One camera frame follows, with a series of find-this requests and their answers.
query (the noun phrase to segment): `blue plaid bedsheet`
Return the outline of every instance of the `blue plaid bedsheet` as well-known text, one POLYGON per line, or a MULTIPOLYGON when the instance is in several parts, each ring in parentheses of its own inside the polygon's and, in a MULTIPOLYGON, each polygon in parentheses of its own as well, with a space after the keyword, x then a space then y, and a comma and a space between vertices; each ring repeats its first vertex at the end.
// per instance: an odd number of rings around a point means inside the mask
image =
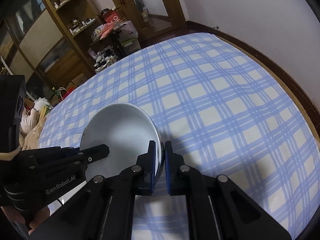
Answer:
MULTIPOLYGON (((40 146, 78 147, 93 115, 130 102, 203 174, 228 175, 292 238, 320 204, 319 150, 296 105, 256 62, 207 33, 142 49, 98 73, 51 112, 40 146)), ((188 239, 185 200, 136 203, 132 239, 188 239)))

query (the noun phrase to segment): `wall baseboard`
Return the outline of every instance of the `wall baseboard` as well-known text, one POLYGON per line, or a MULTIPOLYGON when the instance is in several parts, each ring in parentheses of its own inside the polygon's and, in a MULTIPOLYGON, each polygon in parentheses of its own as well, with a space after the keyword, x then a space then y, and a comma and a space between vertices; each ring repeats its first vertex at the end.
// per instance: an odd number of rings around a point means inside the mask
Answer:
POLYGON ((187 21, 187 26, 189 29, 192 29, 197 32, 205 32, 205 33, 211 33, 218 37, 221 37, 227 41, 230 41, 231 43, 237 45, 244 51, 251 54, 253 57, 255 57, 257 60, 262 62, 264 65, 266 65, 279 79, 282 80, 282 82, 291 90, 291 92, 295 95, 295 97, 298 99, 304 110, 306 111, 307 115, 309 116, 311 122, 313 123, 316 132, 318 135, 320 135, 320 112, 315 106, 315 104, 312 102, 312 100, 309 98, 309 96, 306 94, 306 92, 298 85, 298 83, 286 72, 284 71, 278 64, 273 62, 270 58, 262 54, 260 51, 256 50, 255 48, 251 47, 247 43, 230 36, 229 34, 223 33, 221 31, 215 30, 211 27, 208 27, 206 25, 202 25, 200 23, 187 21))

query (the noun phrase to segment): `finger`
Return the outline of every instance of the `finger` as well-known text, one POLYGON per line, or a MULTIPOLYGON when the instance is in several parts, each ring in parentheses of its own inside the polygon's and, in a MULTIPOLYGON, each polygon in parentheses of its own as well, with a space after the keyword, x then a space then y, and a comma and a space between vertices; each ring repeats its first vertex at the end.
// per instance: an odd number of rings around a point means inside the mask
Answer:
POLYGON ((47 206, 45 206, 43 209, 41 209, 36 213, 35 219, 30 222, 29 226, 32 229, 36 229, 49 216, 50 216, 50 209, 47 206))
POLYGON ((5 216, 10 222, 20 223, 20 224, 25 223, 23 216, 14 207, 4 206, 4 207, 1 207, 1 209, 3 210, 3 213, 5 214, 5 216))
POLYGON ((39 224, 35 220, 32 220, 29 224, 32 229, 36 229, 38 225, 39 224))

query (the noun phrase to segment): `wooden door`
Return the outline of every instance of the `wooden door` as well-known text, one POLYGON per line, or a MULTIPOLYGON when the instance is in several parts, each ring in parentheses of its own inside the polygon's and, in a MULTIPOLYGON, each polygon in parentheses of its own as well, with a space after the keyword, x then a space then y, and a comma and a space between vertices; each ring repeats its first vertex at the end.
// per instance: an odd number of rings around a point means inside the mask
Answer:
POLYGON ((150 39, 185 25, 179 0, 113 0, 131 20, 140 40, 150 39))

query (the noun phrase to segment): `plush toy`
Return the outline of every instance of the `plush toy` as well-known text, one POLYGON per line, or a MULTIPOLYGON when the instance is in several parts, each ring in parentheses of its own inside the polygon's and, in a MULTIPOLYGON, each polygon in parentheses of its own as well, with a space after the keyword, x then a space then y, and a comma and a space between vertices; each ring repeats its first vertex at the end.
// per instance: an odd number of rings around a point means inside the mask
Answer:
POLYGON ((24 108, 21 119, 21 129, 25 134, 28 134, 37 125, 38 111, 32 108, 30 115, 27 114, 27 110, 24 108))

